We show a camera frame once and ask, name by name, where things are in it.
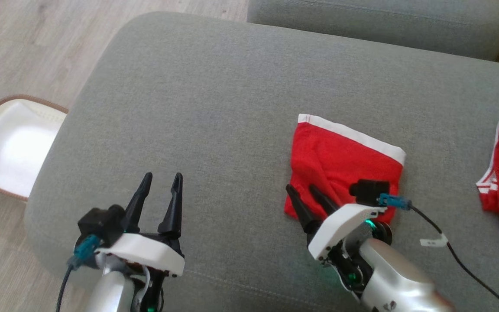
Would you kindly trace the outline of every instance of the wooden floor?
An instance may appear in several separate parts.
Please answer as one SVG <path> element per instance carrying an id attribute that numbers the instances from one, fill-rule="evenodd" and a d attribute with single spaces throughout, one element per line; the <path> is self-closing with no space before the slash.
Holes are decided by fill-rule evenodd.
<path id="1" fill-rule="evenodd" d="M 25 93 L 71 108 L 113 35 L 135 16 L 174 11 L 244 21 L 247 1 L 0 0 L 0 98 Z M 61 279 L 30 250 L 24 208 L 0 195 L 0 312 L 52 311 Z M 62 311 L 83 311 L 86 301 L 83 290 L 67 288 Z"/>

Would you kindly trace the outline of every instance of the gray sofa seat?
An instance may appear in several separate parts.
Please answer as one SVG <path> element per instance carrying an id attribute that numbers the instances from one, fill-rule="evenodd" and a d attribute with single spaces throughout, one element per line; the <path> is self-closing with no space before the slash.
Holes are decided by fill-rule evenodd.
<path id="1" fill-rule="evenodd" d="M 495 60 L 499 0 L 250 0 L 247 21 Z"/>
<path id="2" fill-rule="evenodd" d="M 498 63 L 176 13 L 139 16 L 107 47 L 32 190 L 29 241 L 61 277 L 82 215 L 127 205 L 151 171 L 140 227 L 154 231 L 182 172 L 186 271 L 165 281 L 165 311 L 359 311 L 283 213 L 299 113 L 403 148 L 402 195 L 499 292 L 499 216 L 475 188 L 499 118 Z M 458 310 L 499 310 L 449 251 L 420 246 L 436 232 L 418 215 L 398 213 L 394 228 L 394 247 Z M 71 278 L 89 289 L 99 275 Z"/>

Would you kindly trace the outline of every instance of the stitching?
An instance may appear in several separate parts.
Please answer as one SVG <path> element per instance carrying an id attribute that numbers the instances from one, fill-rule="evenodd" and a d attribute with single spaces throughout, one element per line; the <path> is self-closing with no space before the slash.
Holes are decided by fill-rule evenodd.
<path id="1" fill-rule="evenodd" d="M 329 2 L 308 2 L 305 0 L 286 0 L 287 2 L 292 2 L 296 4 L 303 4 L 305 6 L 316 6 L 316 7 L 325 7 L 325 8 L 335 8 L 338 10 L 352 10 L 352 11 L 367 11 L 369 13 L 377 13 L 377 14 L 384 14 L 384 15 L 392 15 L 392 16 L 400 16 L 404 17 L 410 20 L 414 20 L 417 18 L 424 18 L 425 20 L 433 23 L 445 23 L 445 24 L 454 24 L 454 25 L 459 25 L 459 26 L 473 26 L 472 23 L 465 23 L 465 22 L 456 22 L 454 20 L 441 20 L 439 18 L 435 18 L 432 16 L 422 16 L 422 15 L 414 15 L 414 14 L 404 14 L 404 13 L 397 13 L 397 12 L 391 12 L 388 10 L 372 10 L 370 8 L 365 8 L 363 6 L 350 6 L 348 4 L 337 4 L 337 3 L 329 3 Z"/>
<path id="2" fill-rule="evenodd" d="M 232 286 L 237 286 L 238 287 L 237 290 L 245 292 L 245 293 L 248 293 L 248 294 L 251 294 L 251 295 L 254 295 L 254 296 L 261 296 L 261 297 L 264 297 L 264 298 L 270 298 L 270 299 L 276 299 L 276 300 L 280 300 L 280 299 L 281 300 L 285 300 L 286 302 L 288 302 L 289 304 L 291 304 L 293 306 L 296 306 L 298 303 L 304 303 L 304 304 L 307 304 L 308 306 L 310 305 L 310 306 L 314 306 L 316 308 L 323 308 L 323 309 L 327 309 L 327 310 L 331 310 L 331 311 L 338 311 L 338 309 L 336 309 L 335 307 L 332 307 L 332 306 L 324 306 L 324 305 L 321 305 L 321 304 L 316 304 L 316 303 L 313 303 L 313 302 L 309 302 L 307 300 L 301 300 L 301 299 L 293 298 L 293 297 L 290 297 L 290 296 L 285 296 L 285 295 L 277 294 L 275 292 L 270 292 L 268 290 L 263 290 L 263 289 L 255 288 L 255 287 L 252 287 L 252 286 L 243 285 L 243 284 L 236 283 L 236 282 L 231 282 L 229 280 L 224 280 L 224 279 L 221 279 L 221 278 L 216 278 L 214 276 L 210 276 L 210 275 L 203 274 L 203 273 L 200 273 L 200 272 L 196 272 L 196 271 L 192 271 L 192 270 L 188 270 L 188 269 L 185 269 L 184 272 L 188 272 L 188 273 L 191 273 L 191 274 L 194 274 L 194 275 L 198 275 L 198 276 L 200 276 L 199 279 L 201 279 L 201 280 L 204 280 L 204 279 L 212 280 L 216 284 L 229 284 L 229 285 L 232 285 Z"/>

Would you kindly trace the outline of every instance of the gray fabric surface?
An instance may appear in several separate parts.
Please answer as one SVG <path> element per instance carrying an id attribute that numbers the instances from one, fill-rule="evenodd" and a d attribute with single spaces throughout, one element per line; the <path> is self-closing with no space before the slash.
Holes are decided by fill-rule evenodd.
<path id="1" fill-rule="evenodd" d="M 140 221 L 154 231 L 182 172 L 186 276 L 165 311 L 356 311 L 311 260 L 283 213 L 298 113 L 345 124 L 407 152 L 402 195 L 442 227 L 499 292 L 499 216 L 481 210 L 499 119 L 499 64 L 299 30 L 152 13 L 127 24 L 85 85 L 30 195 L 26 230 L 61 276 L 91 207 L 127 205 L 154 173 Z M 412 212 L 394 247 L 463 311 L 499 310 Z M 89 287 L 98 272 L 72 274 Z"/>
<path id="2" fill-rule="evenodd" d="M 248 22 L 494 60 L 499 0 L 250 0 Z"/>

